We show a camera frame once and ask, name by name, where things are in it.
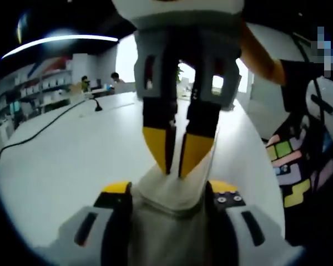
gray gripper housing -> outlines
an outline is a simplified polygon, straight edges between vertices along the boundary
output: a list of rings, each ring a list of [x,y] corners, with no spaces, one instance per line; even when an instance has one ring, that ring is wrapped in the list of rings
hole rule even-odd
[[[101,266],[101,252],[105,228],[113,209],[83,207],[59,228],[59,235],[47,248],[36,252],[47,261],[63,266]],[[78,232],[91,217],[91,228],[84,243],[79,243]]]
[[[233,225],[238,243],[238,265],[294,265],[304,253],[292,247],[282,236],[280,227],[255,206],[225,210]]]
[[[195,79],[200,80],[200,101],[215,103],[224,110],[229,110],[236,97],[240,82],[239,68],[236,59],[240,56],[238,27],[228,28],[225,31],[212,30],[210,28],[197,27],[193,29],[194,35],[190,35],[187,28],[183,29],[185,34],[173,35],[173,30],[179,29],[144,29],[135,32],[135,40],[138,49],[138,59],[134,67],[135,86],[138,97],[161,98],[164,90],[168,95],[176,97],[176,71],[177,55],[187,53],[188,47],[199,46],[199,52],[192,55],[201,61],[202,68],[195,70]],[[147,89],[145,70],[148,60],[153,57],[152,66],[152,88]],[[224,82],[220,95],[212,93],[213,76],[215,66],[221,64],[224,69],[222,76]]]

wall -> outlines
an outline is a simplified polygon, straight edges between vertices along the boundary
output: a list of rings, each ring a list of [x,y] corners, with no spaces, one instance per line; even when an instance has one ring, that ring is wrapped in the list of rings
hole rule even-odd
[[[73,54],[72,60],[72,82],[81,82],[83,76],[88,79],[96,79],[97,76],[97,57],[89,54]]]
[[[26,65],[10,74],[5,76],[0,80],[0,94],[2,94],[5,91],[11,90],[14,87],[14,80],[17,76],[25,76],[28,77],[28,74],[31,72],[31,75],[28,77],[28,79],[33,79],[38,77],[44,70],[46,70],[51,64],[53,64],[55,61],[57,61],[59,57],[55,58],[49,58],[43,62],[41,62],[38,67],[34,69],[33,72],[31,72],[33,66],[35,64]]]
[[[273,58],[303,61],[289,35],[256,24],[248,26]],[[280,86],[254,76],[247,113],[260,136],[269,139],[288,116],[282,102]]]
[[[110,84],[111,73],[115,72],[117,57],[117,45],[97,56],[97,78],[102,84]]]

white table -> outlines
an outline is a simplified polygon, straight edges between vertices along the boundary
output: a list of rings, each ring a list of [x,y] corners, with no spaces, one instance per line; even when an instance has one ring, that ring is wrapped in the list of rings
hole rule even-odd
[[[59,226],[101,189],[116,181],[137,182],[154,164],[142,135],[142,104],[135,93],[87,101],[64,114],[32,141],[9,148],[0,160],[0,196],[19,233],[31,247],[47,246]],[[186,127],[187,101],[179,100],[177,137]],[[238,186],[248,204],[258,205],[284,234],[278,181],[265,147],[238,103],[220,114],[211,179]],[[34,135],[69,108],[35,117],[7,145]]]
[[[104,93],[108,91],[107,89],[96,89],[96,90],[92,90],[92,91],[87,91],[86,93],[84,94],[95,94],[95,93]]]

yellow part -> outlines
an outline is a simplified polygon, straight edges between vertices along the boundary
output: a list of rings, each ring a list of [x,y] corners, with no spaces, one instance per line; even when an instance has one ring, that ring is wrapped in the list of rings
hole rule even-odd
[[[275,147],[273,145],[269,146],[266,148],[266,151],[268,152],[270,161],[274,161],[276,160],[278,157],[276,156],[276,152],[275,152]]]
[[[185,178],[196,165],[211,150],[214,139],[212,137],[202,137],[186,134],[184,153],[181,155],[182,166],[180,176]]]
[[[210,184],[214,193],[237,191],[237,187],[223,181],[210,180]]]
[[[309,190],[311,187],[310,180],[307,179],[302,183],[294,185],[292,187],[292,194],[288,195],[284,199],[284,207],[292,207],[294,205],[298,205],[303,203],[304,201],[304,193]]]
[[[160,169],[163,173],[167,173],[167,166],[165,164],[165,139],[167,137],[167,131],[164,129],[143,127],[143,135],[145,142]]]
[[[106,193],[124,193],[126,192],[129,182],[117,182],[105,187],[102,192]]]

seated person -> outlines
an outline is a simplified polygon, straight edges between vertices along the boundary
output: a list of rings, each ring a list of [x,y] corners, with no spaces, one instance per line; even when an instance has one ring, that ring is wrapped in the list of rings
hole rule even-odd
[[[125,83],[123,79],[120,79],[120,75],[117,72],[112,73],[111,78],[115,83]]]
[[[86,92],[89,91],[89,84],[90,84],[90,81],[88,80],[88,77],[87,76],[83,76],[82,77],[82,91],[84,93],[86,93]]]

